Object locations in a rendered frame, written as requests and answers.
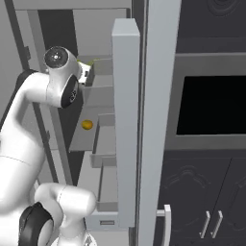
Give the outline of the grey fridge door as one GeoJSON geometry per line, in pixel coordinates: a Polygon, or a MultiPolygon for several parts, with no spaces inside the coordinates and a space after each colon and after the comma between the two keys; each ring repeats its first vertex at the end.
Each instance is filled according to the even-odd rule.
{"type": "Polygon", "coordinates": [[[149,0],[138,245],[153,246],[182,0],[149,0]]]}

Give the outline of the grey built-in oven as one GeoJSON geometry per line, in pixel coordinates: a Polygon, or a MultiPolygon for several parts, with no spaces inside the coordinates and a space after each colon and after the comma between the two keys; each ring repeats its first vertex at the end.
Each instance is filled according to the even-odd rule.
{"type": "Polygon", "coordinates": [[[167,150],[246,148],[246,135],[176,135],[185,76],[220,75],[246,75],[246,53],[190,53],[175,57],[165,138],[167,150]]]}

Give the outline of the grey freezer rack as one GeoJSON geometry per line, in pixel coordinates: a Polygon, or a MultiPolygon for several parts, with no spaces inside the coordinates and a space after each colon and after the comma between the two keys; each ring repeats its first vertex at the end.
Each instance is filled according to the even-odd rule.
{"type": "Polygon", "coordinates": [[[98,115],[103,113],[113,113],[113,107],[83,107],[69,147],[70,152],[91,151],[93,149],[98,115]],[[82,127],[85,120],[92,122],[91,129],[85,130],[82,127]]]}

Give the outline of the dark overhead cupboard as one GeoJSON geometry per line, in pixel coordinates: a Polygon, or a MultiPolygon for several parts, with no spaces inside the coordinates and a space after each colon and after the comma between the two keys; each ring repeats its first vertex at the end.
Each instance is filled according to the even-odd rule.
{"type": "Polygon", "coordinates": [[[177,52],[246,52],[246,0],[182,0],[177,52]]]}

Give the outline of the grey fridge cabinet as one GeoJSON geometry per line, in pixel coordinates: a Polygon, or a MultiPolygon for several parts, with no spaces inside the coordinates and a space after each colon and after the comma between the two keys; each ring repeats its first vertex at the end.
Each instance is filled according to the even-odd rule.
{"type": "MultiPolygon", "coordinates": [[[[11,107],[19,75],[29,69],[46,74],[44,55],[50,48],[60,46],[67,49],[83,68],[76,98],[70,106],[62,109],[33,102],[23,116],[22,127],[36,138],[45,155],[34,189],[30,192],[30,200],[34,201],[36,189],[42,184],[57,183],[81,188],[78,181],[85,175],[83,167],[86,163],[92,165],[91,156],[96,153],[97,128],[91,151],[70,152],[69,147],[83,107],[112,107],[112,72],[98,74],[96,64],[87,70],[86,64],[78,59],[74,12],[47,8],[27,12],[28,35],[36,48],[38,63],[37,68],[32,68],[28,60],[30,54],[24,46],[25,35],[16,16],[15,6],[19,1],[0,0],[0,130],[11,107]]],[[[94,212],[98,203],[98,197],[95,197],[94,212]]],[[[85,218],[86,229],[92,236],[98,227],[91,220],[94,212],[85,218]]],[[[110,239],[109,245],[95,241],[97,246],[128,246],[120,235],[113,234],[110,239]]]]}

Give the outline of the grey freezer door with bins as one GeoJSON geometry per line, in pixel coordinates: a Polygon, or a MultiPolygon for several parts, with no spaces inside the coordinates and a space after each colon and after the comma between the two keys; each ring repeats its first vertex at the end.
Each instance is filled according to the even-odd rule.
{"type": "Polygon", "coordinates": [[[98,116],[92,165],[101,169],[97,210],[102,230],[135,225],[140,33],[135,20],[119,18],[112,33],[113,112],[98,116]]]}

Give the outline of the orange fruit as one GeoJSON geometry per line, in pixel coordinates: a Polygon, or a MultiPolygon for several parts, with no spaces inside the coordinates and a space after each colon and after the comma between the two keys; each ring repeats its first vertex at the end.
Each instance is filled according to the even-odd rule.
{"type": "Polygon", "coordinates": [[[93,122],[91,120],[86,119],[81,123],[81,125],[83,129],[90,130],[93,127],[93,122]]]}

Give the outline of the dark cupboard door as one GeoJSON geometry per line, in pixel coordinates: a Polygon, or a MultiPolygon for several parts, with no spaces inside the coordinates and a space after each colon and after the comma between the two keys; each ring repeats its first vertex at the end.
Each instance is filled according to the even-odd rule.
{"type": "Polygon", "coordinates": [[[246,158],[232,159],[214,212],[223,219],[214,246],[246,246],[246,158]]]}
{"type": "Polygon", "coordinates": [[[170,159],[163,162],[158,209],[171,207],[170,246],[200,246],[206,210],[210,221],[229,159],[170,159]]]}

